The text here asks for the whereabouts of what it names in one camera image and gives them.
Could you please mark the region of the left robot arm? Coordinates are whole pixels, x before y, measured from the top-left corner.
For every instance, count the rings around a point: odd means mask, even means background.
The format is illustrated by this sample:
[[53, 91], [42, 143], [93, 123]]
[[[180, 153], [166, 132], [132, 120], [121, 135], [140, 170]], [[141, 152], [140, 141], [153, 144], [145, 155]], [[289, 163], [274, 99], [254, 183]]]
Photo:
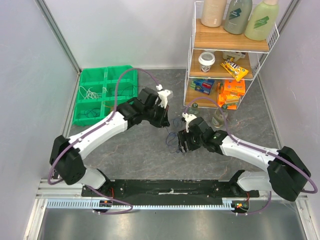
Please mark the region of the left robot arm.
[[156, 128], [168, 127], [170, 95], [170, 91], [162, 90], [134, 97], [85, 131], [69, 138], [58, 136], [52, 148], [48, 177], [57, 171], [67, 185], [80, 183], [90, 186], [99, 197], [106, 196], [110, 191], [108, 178], [98, 169], [85, 166], [83, 160], [102, 143], [142, 121]]

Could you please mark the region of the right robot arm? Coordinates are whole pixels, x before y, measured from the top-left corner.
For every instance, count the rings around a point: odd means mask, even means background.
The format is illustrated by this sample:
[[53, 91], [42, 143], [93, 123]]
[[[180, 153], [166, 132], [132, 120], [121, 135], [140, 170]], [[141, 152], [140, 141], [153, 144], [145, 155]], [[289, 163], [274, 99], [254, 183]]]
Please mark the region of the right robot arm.
[[240, 171], [229, 191], [235, 197], [249, 191], [274, 191], [294, 202], [304, 191], [311, 173], [290, 147], [261, 147], [236, 138], [224, 130], [213, 130], [202, 117], [183, 114], [185, 129], [178, 132], [178, 149], [185, 153], [205, 148], [211, 153], [234, 157], [258, 167], [260, 172]]

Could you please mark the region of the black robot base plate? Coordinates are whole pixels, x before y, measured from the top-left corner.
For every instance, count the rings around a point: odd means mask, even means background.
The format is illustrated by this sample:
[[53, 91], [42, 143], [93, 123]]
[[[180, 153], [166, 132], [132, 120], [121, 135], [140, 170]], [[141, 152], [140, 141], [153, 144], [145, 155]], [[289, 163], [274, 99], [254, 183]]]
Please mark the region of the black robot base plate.
[[259, 197], [257, 190], [244, 191], [235, 182], [214, 179], [114, 179], [97, 191], [107, 197], [124, 199], [146, 195], [213, 196], [215, 198]]

